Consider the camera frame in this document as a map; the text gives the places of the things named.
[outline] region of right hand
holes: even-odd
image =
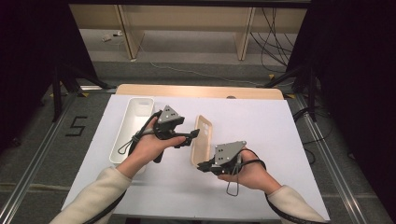
[[[248,150],[243,150],[241,152],[242,161],[251,161],[258,159],[254,153]],[[259,162],[253,162],[244,165],[236,175],[219,175],[218,179],[227,182],[236,182],[239,184],[250,188],[250,189],[260,189],[267,194],[271,194],[277,189],[280,189],[280,184],[270,176],[267,171],[262,167]]]
[[[147,128],[152,128],[156,120],[157,118],[153,118]],[[132,154],[117,166],[117,169],[128,178],[133,178],[144,165],[157,158],[166,148],[177,146],[185,140],[186,137],[183,136],[161,140],[155,134],[144,135]]]

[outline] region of white table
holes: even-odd
[[[113,95],[109,100],[64,207],[104,168],[112,165],[108,156],[131,98],[132,95]],[[170,105],[185,117],[184,123],[177,126],[177,132],[192,131],[200,114],[211,120],[212,148],[247,141],[247,147],[265,161],[270,174],[281,184],[299,191],[314,209],[330,220],[286,101],[152,98],[156,111]],[[240,186],[237,197],[229,196],[227,183],[211,173],[196,170],[191,165],[190,154],[191,147],[166,149],[161,163],[149,163],[145,173],[135,177],[115,214],[201,220],[279,219],[262,192]],[[235,190],[235,184],[232,186],[231,190]]]

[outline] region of white plastic container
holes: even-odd
[[[119,165],[128,157],[129,147],[123,146],[131,141],[134,134],[140,131],[153,112],[154,100],[151,98],[132,98],[129,101],[109,157],[114,165]],[[137,173],[142,174],[145,170],[146,166],[142,167]]]

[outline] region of aluminum rail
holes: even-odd
[[[50,146],[52,145],[52,142],[57,132],[59,131],[60,127],[64,122],[65,114],[67,113],[70,105],[73,104],[76,98],[76,93],[68,94],[67,98],[64,101],[63,112],[61,113],[57,121],[52,122],[51,126],[49,127],[49,131],[44,137],[44,140],[41,142],[41,145],[35,153],[34,157],[32,158],[31,162],[29,163],[29,166],[26,168],[26,171],[24,172],[20,182],[12,191],[6,203],[3,205],[0,213],[0,223],[8,224],[11,222],[12,218],[14,218],[24,196],[26,195],[27,190],[33,182],[35,175],[37,174],[41,164],[43,163],[43,160],[46,158],[46,155],[50,150]]]
[[[304,100],[304,97],[301,94],[296,94],[296,96],[300,109],[306,108],[307,104]],[[353,195],[352,190],[346,182],[346,179],[344,178],[340,167],[337,165],[337,162],[335,161],[332,152],[327,146],[326,141],[323,139],[323,134],[321,133],[318,125],[311,119],[310,116],[305,116],[304,119],[314,139],[322,139],[317,141],[318,150],[324,162],[326,163],[327,169],[329,170],[329,173],[332,177],[332,182],[337,187],[338,193],[340,194],[340,197],[346,206],[346,210],[348,211],[352,222],[355,224],[368,223],[366,217],[361,211],[361,206]]]

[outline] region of gray floor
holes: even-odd
[[[229,33],[147,32],[138,58],[131,62],[127,58],[121,37],[113,37],[106,43],[101,41],[103,35],[116,32],[81,30],[99,78],[109,84],[255,87],[257,84],[268,82],[268,75],[273,74],[262,66],[262,62],[271,69],[285,69],[268,55],[264,55],[262,59],[261,49],[252,39],[249,41],[246,59],[238,61],[233,35]],[[294,40],[295,35],[289,35],[289,38]],[[284,36],[279,36],[279,39],[284,48],[291,49],[289,41],[286,41]],[[276,49],[272,49],[272,52],[279,53]],[[90,84],[84,80],[80,82],[83,85]],[[292,80],[287,80],[278,87],[284,93],[291,93],[291,82]],[[22,145],[11,147],[0,156],[0,203],[6,201],[50,128],[53,112],[50,94],[49,90],[43,96],[44,105],[37,108],[31,122],[21,134]],[[56,134],[32,186],[11,223],[47,223],[60,211],[109,97],[110,93],[90,93],[87,97],[74,100],[64,117],[62,128]],[[296,99],[288,98],[287,101],[291,113],[301,109]],[[320,97],[317,99],[317,105],[321,105],[317,110],[317,125],[326,136],[322,142],[329,146],[367,223],[392,223],[359,166],[348,157],[343,137],[332,122],[331,115],[328,114]],[[76,116],[87,117],[78,120],[78,125],[85,126],[85,129],[79,137],[68,137],[67,134],[76,131],[70,129]],[[302,117],[296,122],[296,127],[305,149],[315,156],[314,160],[312,154],[307,152],[307,158],[313,161],[312,171],[332,223],[353,223],[318,150],[318,145],[309,143],[314,138],[307,127],[308,119]],[[113,217],[110,223],[123,223],[124,220],[124,217]]]

